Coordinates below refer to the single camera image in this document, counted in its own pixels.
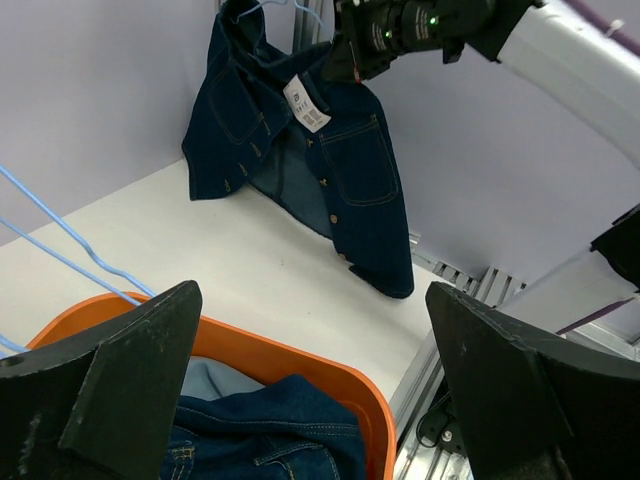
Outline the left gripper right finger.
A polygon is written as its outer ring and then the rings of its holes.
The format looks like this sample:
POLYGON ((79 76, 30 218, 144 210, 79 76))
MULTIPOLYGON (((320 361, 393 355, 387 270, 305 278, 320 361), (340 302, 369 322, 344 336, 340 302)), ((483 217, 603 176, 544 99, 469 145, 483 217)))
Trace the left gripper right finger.
POLYGON ((436 282, 426 292, 477 479, 636 479, 639 364, 436 282))

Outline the dark blue denim garment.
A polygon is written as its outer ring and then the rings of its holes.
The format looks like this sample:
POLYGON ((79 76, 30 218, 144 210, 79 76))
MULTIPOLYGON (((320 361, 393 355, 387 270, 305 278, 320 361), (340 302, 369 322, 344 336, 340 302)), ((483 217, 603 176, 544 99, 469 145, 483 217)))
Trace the dark blue denim garment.
POLYGON ((180 398, 162 479, 364 479, 355 414, 300 375, 216 400, 180 398))

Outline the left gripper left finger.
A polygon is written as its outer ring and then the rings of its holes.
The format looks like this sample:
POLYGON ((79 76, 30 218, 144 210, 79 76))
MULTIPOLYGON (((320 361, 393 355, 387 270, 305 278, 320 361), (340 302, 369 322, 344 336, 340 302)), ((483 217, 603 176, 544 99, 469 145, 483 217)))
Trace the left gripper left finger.
POLYGON ((1 361, 4 479, 157 479, 200 320, 184 281, 1 361))

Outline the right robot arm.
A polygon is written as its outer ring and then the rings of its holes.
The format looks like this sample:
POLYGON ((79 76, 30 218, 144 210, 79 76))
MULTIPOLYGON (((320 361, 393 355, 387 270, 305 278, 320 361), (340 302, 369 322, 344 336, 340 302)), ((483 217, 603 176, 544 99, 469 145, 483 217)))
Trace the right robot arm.
POLYGON ((371 83, 421 249, 531 283, 639 200, 639 59, 561 1, 487 61, 409 54, 371 83))

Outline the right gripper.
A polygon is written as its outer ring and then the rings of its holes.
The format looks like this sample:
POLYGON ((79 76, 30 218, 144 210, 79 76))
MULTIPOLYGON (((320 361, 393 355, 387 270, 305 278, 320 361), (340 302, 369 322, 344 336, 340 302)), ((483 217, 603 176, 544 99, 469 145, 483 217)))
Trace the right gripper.
POLYGON ((335 1, 334 35, 322 77, 362 83, 388 70, 397 57, 392 17, 399 6, 397 1, 335 1))

